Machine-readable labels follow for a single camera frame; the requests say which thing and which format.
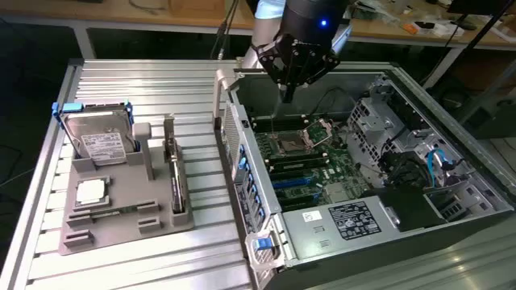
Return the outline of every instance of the warning label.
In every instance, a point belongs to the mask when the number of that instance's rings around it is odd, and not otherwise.
[[[340,205],[328,208],[328,210],[344,240],[358,239],[382,232],[366,202]]]

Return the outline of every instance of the barcode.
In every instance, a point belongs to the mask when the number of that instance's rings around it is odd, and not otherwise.
[[[122,157],[124,157],[123,152],[115,152],[114,154],[110,155],[110,158],[122,158]]]

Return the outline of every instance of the orange object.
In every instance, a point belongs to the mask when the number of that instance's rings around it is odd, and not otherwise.
[[[403,24],[402,28],[411,34],[416,34],[418,33],[418,28],[414,27],[414,25],[411,23],[406,23]]]

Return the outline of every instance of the blue cable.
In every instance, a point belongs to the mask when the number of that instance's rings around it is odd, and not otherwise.
[[[443,149],[434,149],[428,153],[428,158],[427,158],[427,166],[428,166],[428,172],[430,172],[430,177],[432,178],[432,187],[436,187],[436,176],[434,175],[434,154],[438,153],[443,162],[448,162],[444,156],[444,151]]]

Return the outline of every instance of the table leg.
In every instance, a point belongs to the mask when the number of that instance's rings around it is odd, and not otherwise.
[[[443,61],[438,65],[436,70],[434,71],[432,75],[427,79],[426,84],[423,85],[424,89],[431,88],[438,83],[439,79],[442,78],[442,76],[444,75],[444,73],[448,70],[450,66],[452,65],[452,63],[458,59],[458,56],[459,56],[459,54],[462,53],[463,50],[464,50],[463,47],[452,48],[450,50],[450,52],[446,55]]]
[[[78,40],[80,53],[84,59],[96,59],[94,45],[90,40],[88,28],[83,24],[72,26],[75,38]]]

